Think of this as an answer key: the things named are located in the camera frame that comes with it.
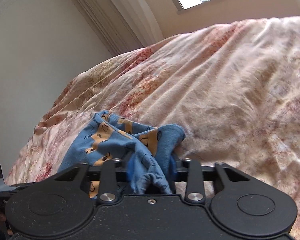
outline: pink patterned bedding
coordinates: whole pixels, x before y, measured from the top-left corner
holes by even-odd
[[[35,127],[7,182],[54,174],[104,109],[156,127],[177,123],[186,131],[180,157],[224,161],[289,194],[300,240],[300,17],[214,25],[80,74]]]

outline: cartoon print fabric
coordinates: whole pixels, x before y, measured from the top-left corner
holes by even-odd
[[[128,177],[133,192],[143,194],[153,184],[162,193],[171,194],[165,176],[171,153],[184,138],[183,128],[176,124],[156,128],[101,111],[73,141],[58,171],[82,161],[93,166],[102,165],[132,152]],[[98,181],[91,182],[90,197],[97,195],[98,185]]]

